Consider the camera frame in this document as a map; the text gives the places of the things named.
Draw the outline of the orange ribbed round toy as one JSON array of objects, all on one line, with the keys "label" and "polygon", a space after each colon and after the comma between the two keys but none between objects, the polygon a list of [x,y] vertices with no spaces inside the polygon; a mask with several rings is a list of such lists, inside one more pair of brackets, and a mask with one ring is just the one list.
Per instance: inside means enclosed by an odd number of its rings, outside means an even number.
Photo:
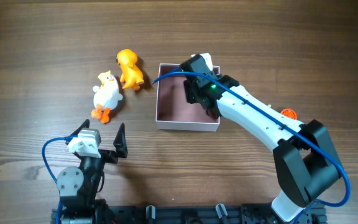
[{"label": "orange ribbed round toy", "polygon": [[285,109],[281,110],[280,113],[288,118],[298,119],[297,113],[291,108],[285,108]]}]

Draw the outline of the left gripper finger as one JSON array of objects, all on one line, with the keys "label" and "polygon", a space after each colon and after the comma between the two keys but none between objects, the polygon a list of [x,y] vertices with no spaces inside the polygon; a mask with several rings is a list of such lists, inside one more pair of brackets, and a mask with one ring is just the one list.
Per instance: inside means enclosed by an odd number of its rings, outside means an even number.
[{"label": "left gripper finger", "polygon": [[80,125],[79,128],[77,128],[75,131],[73,131],[67,138],[65,141],[66,145],[69,145],[70,141],[79,134],[79,132],[83,129],[83,128],[89,128],[90,127],[90,121],[89,119],[85,119],[85,121]]},{"label": "left gripper finger", "polygon": [[126,158],[128,155],[126,136],[125,136],[125,124],[122,123],[118,129],[113,145],[116,149],[117,156],[120,158]]}]

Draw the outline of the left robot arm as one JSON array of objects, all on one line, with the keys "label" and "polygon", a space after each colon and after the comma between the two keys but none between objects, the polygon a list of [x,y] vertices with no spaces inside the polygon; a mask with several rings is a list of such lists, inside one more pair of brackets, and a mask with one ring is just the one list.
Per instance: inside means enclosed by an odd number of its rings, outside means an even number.
[{"label": "left robot arm", "polygon": [[57,223],[118,223],[119,218],[109,208],[105,199],[96,194],[103,189],[104,166],[117,164],[128,154],[125,124],[121,124],[113,141],[115,150],[100,149],[101,136],[97,129],[84,123],[67,137],[69,151],[80,160],[78,167],[67,167],[56,181],[60,196],[60,208],[56,211]]}]

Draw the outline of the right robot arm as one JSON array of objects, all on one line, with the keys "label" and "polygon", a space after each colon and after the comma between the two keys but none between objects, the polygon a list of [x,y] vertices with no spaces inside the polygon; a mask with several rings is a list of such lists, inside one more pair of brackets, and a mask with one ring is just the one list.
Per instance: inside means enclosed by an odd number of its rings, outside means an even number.
[{"label": "right robot arm", "polygon": [[349,178],[322,123],[305,124],[271,109],[237,80],[214,72],[200,54],[176,71],[185,77],[187,102],[239,124],[272,152],[281,191],[270,204],[271,221],[296,223],[313,205],[341,207],[349,200]]}]

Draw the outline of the white plush duck toy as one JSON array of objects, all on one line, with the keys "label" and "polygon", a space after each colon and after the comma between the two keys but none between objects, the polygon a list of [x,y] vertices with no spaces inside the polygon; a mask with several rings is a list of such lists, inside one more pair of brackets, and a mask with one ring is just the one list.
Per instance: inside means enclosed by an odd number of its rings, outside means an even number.
[{"label": "white plush duck toy", "polygon": [[119,101],[123,99],[123,95],[119,91],[116,77],[110,70],[100,73],[98,79],[101,81],[101,86],[93,87],[94,109],[91,112],[91,116],[106,124],[110,122],[110,111],[117,107]]}]

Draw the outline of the orange plastic dinosaur toy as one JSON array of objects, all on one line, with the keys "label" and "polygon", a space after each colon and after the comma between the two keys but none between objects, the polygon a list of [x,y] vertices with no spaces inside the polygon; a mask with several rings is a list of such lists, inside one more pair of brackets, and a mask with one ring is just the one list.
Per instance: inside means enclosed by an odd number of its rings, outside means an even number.
[{"label": "orange plastic dinosaur toy", "polygon": [[120,82],[123,89],[139,90],[144,83],[143,73],[137,67],[137,54],[130,49],[121,50],[116,56],[116,62],[122,70]]}]

